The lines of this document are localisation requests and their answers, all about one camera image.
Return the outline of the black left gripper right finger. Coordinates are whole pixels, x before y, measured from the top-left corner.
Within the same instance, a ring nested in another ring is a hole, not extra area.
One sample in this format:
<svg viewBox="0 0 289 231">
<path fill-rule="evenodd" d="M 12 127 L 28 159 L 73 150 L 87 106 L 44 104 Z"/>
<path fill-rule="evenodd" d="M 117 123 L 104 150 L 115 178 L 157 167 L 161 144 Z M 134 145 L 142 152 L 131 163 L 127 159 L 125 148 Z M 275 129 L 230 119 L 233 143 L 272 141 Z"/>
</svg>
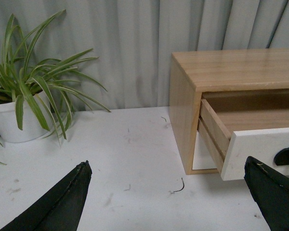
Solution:
<svg viewBox="0 0 289 231">
<path fill-rule="evenodd" d="M 244 180 L 272 231 L 289 231 L 289 178 L 249 156 Z"/>
</svg>

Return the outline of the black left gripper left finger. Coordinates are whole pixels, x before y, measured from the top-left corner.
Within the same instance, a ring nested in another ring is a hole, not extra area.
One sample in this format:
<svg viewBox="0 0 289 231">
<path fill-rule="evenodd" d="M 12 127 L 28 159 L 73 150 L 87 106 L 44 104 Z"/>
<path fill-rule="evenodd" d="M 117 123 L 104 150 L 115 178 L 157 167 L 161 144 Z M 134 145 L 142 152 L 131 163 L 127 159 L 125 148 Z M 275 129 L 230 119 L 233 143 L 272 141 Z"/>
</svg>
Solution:
<svg viewBox="0 0 289 231">
<path fill-rule="evenodd" d="M 92 169 L 81 162 L 2 231 L 76 231 L 86 202 Z"/>
</svg>

